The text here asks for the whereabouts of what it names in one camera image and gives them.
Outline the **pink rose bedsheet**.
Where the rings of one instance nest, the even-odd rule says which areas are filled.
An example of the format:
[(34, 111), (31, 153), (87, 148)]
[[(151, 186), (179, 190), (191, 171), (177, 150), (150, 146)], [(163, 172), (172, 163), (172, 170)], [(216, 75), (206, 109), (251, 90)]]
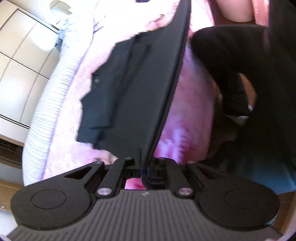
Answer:
[[(96, 121), (113, 113), (105, 103), (110, 90), (94, 91), (91, 75), (106, 65), (114, 48), (140, 33), (155, 33), (167, 26), (179, 5), (178, 1), (98, 1), (88, 14), (93, 34), (84, 51), (77, 73), (55, 119), (52, 141), (41, 171), (45, 180), (94, 161), (112, 164), (118, 154), (96, 147), (91, 141), (76, 140), (84, 120)], [(190, 44), (185, 47), (183, 64), (168, 117), (154, 151), (178, 164), (207, 157), (214, 118), (216, 95), (214, 83)]]

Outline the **black sweater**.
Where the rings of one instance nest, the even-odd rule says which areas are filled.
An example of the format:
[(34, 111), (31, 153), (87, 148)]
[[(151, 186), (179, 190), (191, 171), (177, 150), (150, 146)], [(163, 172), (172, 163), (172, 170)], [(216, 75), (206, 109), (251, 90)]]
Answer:
[[(172, 22), (115, 45), (81, 100), (77, 140), (118, 157), (151, 157), (164, 132), (181, 75), (191, 2)], [(295, 1), (271, 1), (269, 25), (208, 27), (190, 40), (222, 93), (228, 116), (248, 120), (222, 161), (239, 177), (276, 193), (295, 190)]]

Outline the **white striped quilt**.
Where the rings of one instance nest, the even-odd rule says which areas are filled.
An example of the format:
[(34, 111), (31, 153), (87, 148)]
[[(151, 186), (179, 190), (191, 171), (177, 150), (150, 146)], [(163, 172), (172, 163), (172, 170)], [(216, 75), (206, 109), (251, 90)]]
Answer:
[(113, 160), (110, 152), (76, 141), (81, 98), (90, 91), (92, 73), (113, 48), (104, 39), (106, 14), (106, 1), (82, 1), (67, 22), (59, 62), (38, 102), (23, 148), (25, 185), (94, 161)]

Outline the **white wardrobe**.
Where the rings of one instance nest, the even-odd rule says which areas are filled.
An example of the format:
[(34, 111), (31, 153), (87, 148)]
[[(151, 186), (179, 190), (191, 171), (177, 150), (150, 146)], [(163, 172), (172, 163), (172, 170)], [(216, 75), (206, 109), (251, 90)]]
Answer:
[(59, 61), (58, 35), (1, 1), (1, 138), (23, 146), (43, 90)]

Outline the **white round mirror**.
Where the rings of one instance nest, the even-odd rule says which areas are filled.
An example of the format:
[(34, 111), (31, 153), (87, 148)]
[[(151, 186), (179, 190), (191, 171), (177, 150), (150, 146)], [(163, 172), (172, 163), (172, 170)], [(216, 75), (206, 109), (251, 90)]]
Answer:
[(72, 14), (70, 6), (64, 1), (51, 1), (50, 10), (54, 16), (62, 17)]

